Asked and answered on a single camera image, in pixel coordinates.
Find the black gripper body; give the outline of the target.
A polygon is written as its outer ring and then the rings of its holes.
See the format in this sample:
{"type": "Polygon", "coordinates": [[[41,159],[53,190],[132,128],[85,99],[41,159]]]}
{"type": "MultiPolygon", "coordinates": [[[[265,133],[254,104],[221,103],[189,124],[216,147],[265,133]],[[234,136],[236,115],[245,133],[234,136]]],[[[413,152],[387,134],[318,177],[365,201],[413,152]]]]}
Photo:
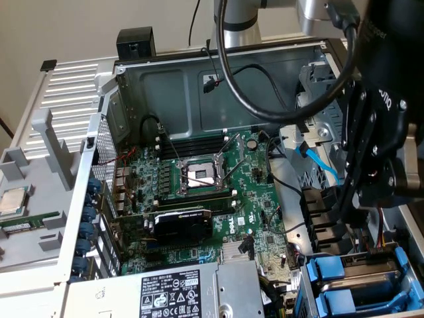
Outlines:
{"type": "Polygon", "coordinates": [[[423,2],[369,1],[358,36],[360,80],[350,98],[352,132],[369,156],[391,156],[409,126],[423,138],[423,2]]]}

